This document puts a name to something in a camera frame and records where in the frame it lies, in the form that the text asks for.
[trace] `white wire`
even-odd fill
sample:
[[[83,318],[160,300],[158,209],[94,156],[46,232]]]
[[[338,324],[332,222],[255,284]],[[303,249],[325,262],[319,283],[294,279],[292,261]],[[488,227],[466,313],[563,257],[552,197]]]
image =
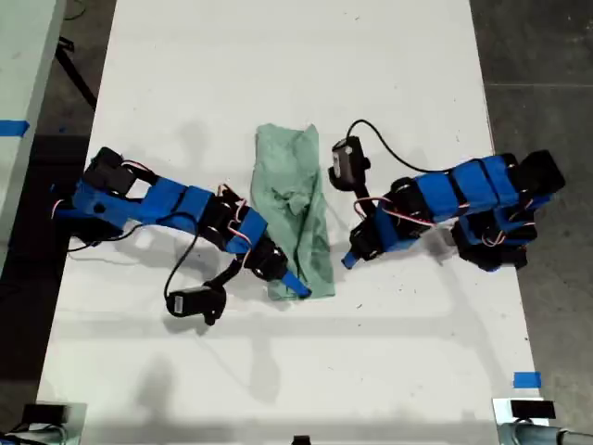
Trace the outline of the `white wire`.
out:
[[[50,217],[50,220],[54,219],[54,215],[56,214],[57,206],[59,205],[60,202],[64,202],[64,199],[59,199],[56,201],[56,203],[54,204],[54,207],[52,207],[52,215]]]

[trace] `concrete floor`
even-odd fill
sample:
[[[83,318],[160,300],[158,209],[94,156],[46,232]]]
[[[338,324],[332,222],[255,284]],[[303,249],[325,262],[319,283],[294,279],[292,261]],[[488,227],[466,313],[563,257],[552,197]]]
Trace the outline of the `concrete floor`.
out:
[[[77,45],[74,63],[98,91],[115,0],[82,1],[86,13],[64,22],[62,35]],[[543,375],[544,395],[556,401],[557,424],[593,432],[593,235],[588,230],[593,167],[587,162],[593,140],[593,2],[472,0],[472,8],[497,152],[522,159],[549,149],[567,179],[558,198],[537,214],[539,238],[528,249],[529,265],[519,281],[536,369]],[[79,9],[80,3],[69,2],[69,14]],[[54,62],[38,134],[88,136],[92,120],[93,112]],[[70,138],[69,149],[80,156],[85,141]],[[37,145],[38,154],[43,146]],[[55,165],[42,159],[45,170]],[[51,323],[51,308],[39,311]],[[0,375],[0,428],[18,421],[22,403],[34,400],[48,327],[32,346],[33,365],[22,354],[12,357],[34,371]]]

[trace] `white tabletop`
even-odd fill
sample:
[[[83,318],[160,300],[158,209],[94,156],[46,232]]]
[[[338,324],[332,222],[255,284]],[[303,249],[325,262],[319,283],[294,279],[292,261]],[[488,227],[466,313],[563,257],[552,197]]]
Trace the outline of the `white tabletop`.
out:
[[[30,124],[23,137],[0,136],[0,273],[65,4],[65,0],[0,1],[0,121]]]
[[[119,0],[89,157],[248,196],[258,125],[314,123],[326,168],[357,118],[425,168],[492,152],[467,0]],[[412,174],[356,134],[372,193]],[[70,255],[39,399],[87,402],[84,443],[496,443],[491,398],[537,394],[512,389],[534,369],[515,271],[418,243],[346,273],[358,217],[325,176],[334,298],[274,303],[245,272],[205,332],[162,298],[189,235],[144,229]],[[171,288],[230,260],[200,241]]]

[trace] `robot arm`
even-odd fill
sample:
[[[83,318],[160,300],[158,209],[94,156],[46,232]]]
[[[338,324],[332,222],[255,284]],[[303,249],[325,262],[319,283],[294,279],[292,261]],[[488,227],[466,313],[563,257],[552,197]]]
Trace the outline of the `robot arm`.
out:
[[[127,197],[135,181],[150,185],[142,198]],[[248,207],[230,187],[213,194],[163,178],[134,161],[124,160],[103,147],[78,182],[75,193],[60,202],[56,216],[69,226],[72,235],[87,246],[117,241],[129,220],[144,225],[163,225],[194,236],[165,285],[164,297],[171,315],[185,317],[203,313],[214,324],[226,304],[224,285],[242,267],[265,281],[281,280],[301,298],[310,295],[298,278],[288,271],[287,258],[266,234],[266,221]],[[236,257],[230,266],[198,289],[169,292],[170,280],[189,254],[198,237]]]
[[[526,264],[525,245],[536,238],[534,211],[564,187],[564,178],[547,150],[531,153],[521,163],[511,155],[472,159],[447,171],[411,166],[388,147],[398,160],[423,174],[400,178],[381,197],[369,197],[364,157],[357,136],[338,142],[332,152],[330,181],[341,191],[356,194],[364,213],[350,232],[351,249],[342,262],[350,269],[359,259],[413,244],[430,227],[458,218],[451,231],[460,256],[481,269],[494,271],[502,264]]]

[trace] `red and white wire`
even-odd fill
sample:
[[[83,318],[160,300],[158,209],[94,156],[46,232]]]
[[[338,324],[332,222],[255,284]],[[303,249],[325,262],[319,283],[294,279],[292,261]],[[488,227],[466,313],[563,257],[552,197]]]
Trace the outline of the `red and white wire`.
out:
[[[145,172],[152,172],[152,170],[150,170],[148,167],[146,167],[144,164],[136,161],[136,160],[124,160],[121,163],[122,166],[126,166],[126,165],[132,165],[133,167],[136,167],[140,170],[144,170]]]
[[[251,240],[249,239],[249,236],[242,234],[241,232],[239,232],[238,230],[235,230],[231,227],[231,223],[229,222],[229,225],[227,225],[227,228],[229,229],[229,232],[231,232],[233,235],[235,236],[239,236],[240,238],[244,239],[247,244],[249,245],[249,249],[247,250],[245,256],[243,257],[243,267],[245,267],[245,263],[247,261],[247,257],[249,256],[249,253],[251,252]]]
[[[59,199],[59,200],[56,201],[56,203],[54,204],[54,207],[52,207],[52,215],[50,217],[50,220],[53,220],[54,219],[54,215],[56,214],[57,206],[59,206],[59,203],[60,202],[64,202],[64,199]]]
[[[383,202],[387,202],[387,203],[393,205],[393,202],[391,201],[391,199],[388,199],[386,197],[361,197],[361,198],[357,199],[356,201],[354,201],[354,211],[357,212],[358,215],[362,219],[366,218],[366,215],[359,210],[358,204],[361,201],[383,201]],[[400,213],[395,210],[387,210],[387,209],[382,209],[382,210],[385,213],[387,213],[388,215],[395,216],[396,218],[398,218],[397,224],[399,224],[399,220],[406,220],[406,221],[410,221],[412,223],[417,223],[419,225],[424,225],[426,227],[435,227],[436,226],[436,224],[434,224],[433,222],[422,220],[420,218],[414,218],[413,216],[405,215],[405,214]]]
[[[515,217],[521,213],[522,211],[525,211],[527,209],[529,209],[529,206],[531,206],[534,203],[533,199],[529,199],[529,201],[527,202],[527,204],[525,204],[525,207],[523,207],[522,210],[517,210],[515,211],[510,217],[509,217],[509,222],[511,222],[512,220],[515,219]],[[526,225],[536,225],[534,222],[526,222],[525,224],[523,224],[522,227],[525,227]],[[492,241],[489,238],[484,238],[484,235],[482,235],[482,242],[484,243],[485,246],[488,246],[489,248],[493,248],[495,246],[499,246],[500,244],[504,243],[505,239],[507,239],[507,236],[504,235],[503,231],[498,232],[497,238]]]

